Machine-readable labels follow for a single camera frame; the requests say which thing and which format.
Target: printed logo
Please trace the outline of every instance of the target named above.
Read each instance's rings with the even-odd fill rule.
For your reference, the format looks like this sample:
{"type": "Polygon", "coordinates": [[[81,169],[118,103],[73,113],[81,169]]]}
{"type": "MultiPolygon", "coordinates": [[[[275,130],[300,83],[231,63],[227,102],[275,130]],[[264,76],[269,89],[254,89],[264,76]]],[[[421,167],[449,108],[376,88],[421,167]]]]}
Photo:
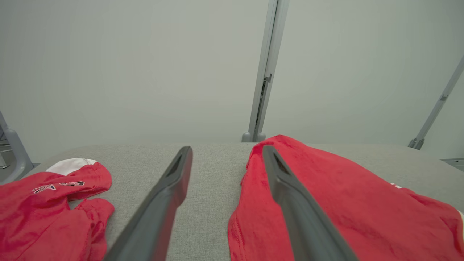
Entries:
{"type": "Polygon", "coordinates": [[[33,189],[32,192],[34,192],[34,194],[37,194],[37,193],[42,192],[42,191],[44,191],[46,189],[57,190],[55,188],[55,186],[53,186],[53,185],[44,185],[44,186],[40,186],[40,187],[38,187],[36,189],[33,189]]]}
{"type": "Polygon", "coordinates": [[[68,182],[68,183],[60,183],[62,186],[84,186],[85,182],[78,181],[78,182],[68,182]]]}

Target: white backdrop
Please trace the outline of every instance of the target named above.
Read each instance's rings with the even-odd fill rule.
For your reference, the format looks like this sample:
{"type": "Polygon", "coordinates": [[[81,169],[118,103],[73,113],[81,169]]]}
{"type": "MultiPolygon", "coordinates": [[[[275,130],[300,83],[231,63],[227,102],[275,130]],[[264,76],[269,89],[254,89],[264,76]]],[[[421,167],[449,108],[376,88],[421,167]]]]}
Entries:
{"type": "Polygon", "coordinates": [[[0,2],[0,110],[33,162],[89,144],[240,142],[267,0],[0,2]]]}
{"type": "Polygon", "coordinates": [[[463,28],[461,0],[291,0],[263,132],[408,145],[462,57],[463,28]]]}

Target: red jersey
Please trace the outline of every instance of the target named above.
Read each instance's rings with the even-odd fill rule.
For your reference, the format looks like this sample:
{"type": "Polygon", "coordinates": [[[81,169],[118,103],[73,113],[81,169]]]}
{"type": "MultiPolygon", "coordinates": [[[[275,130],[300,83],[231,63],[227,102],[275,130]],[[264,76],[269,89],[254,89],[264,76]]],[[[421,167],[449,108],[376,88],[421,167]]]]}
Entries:
{"type": "Polygon", "coordinates": [[[97,198],[70,210],[68,201],[110,186],[108,170],[83,158],[0,186],[0,260],[102,260],[113,205],[97,198]]]}
{"type": "Polygon", "coordinates": [[[451,205],[391,185],[343,157],[276,136],[251,151],[229,220],[233,261],[293,260],[284,216],[269,189],[264,145],[278,150],[361,261],[464,260],[462,214],[451,205]]]}

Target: metal pole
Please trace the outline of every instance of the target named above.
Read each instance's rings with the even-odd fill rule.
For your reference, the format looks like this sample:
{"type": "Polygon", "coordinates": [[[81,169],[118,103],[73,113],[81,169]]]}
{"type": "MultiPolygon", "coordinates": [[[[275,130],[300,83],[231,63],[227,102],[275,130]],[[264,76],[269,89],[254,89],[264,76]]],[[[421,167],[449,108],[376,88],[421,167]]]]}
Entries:
{"type": "Polygon", "coordinates": [[[250,125],[248,132],[242,135],[242,142],[260,142],[266,139],[262,129],[284,33],[288,5],[289,0],[269,0],[250,125]]]}
{"type": "Polygon", "coordinates": [[[422,128],[420,129],[419,134],[416,136],[416,138],[411,140],[408,147],[415,148],[417,150],[420,150],[420,148],[422,148],[422,145],[424,144],[424,141],[425,141],[425,136],[427,135],[433,122],[435,121],[438,114],[440,113],[440,110],[445,104],[446,99],[451,94],[451,91],[453,90],[454,86],[458,82],[459,77],[461,76],[463,70],[464,70],[464,55],[462,56],[461,61],[456,67],[456,70],[454,71],[453,75],[451,76],[450,81],[446,85],[445,90],[443,90],[442,94],[438,98],[437,103],[432,109],[432,112],[430,113],[429,117],[425,121],[424,126],[422,126],[422,128]]]}

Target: gray fabric surface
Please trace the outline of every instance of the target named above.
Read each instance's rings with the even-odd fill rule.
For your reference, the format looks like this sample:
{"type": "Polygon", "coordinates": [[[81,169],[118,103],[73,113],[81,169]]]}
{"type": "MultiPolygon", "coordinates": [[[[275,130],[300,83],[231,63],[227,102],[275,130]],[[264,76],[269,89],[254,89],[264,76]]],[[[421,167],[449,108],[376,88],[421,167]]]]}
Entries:
{"type": "MultiPolygon", "coordinates": [[[[116,209],[106,229],[110,248],[183,145],[76,148],[50,158],[28,175],[73,157],[95,159],[102,163],[111,172],[113,184],[108,191],[94,197],[107,199],[116,209]]],[[[187,198],[177,210],[168,260],[230,259],[227,224],[238,204],[240,180],[245,174],[253,145],[192,145],[190,184],[187,198]]],[[[464,209],[464,173],[423,152],[396,145],[309,145],[348,158],[388,182],[464,209]]],[[[74,207],[78,203],[71,202],[70,205],[74,207]]]]}

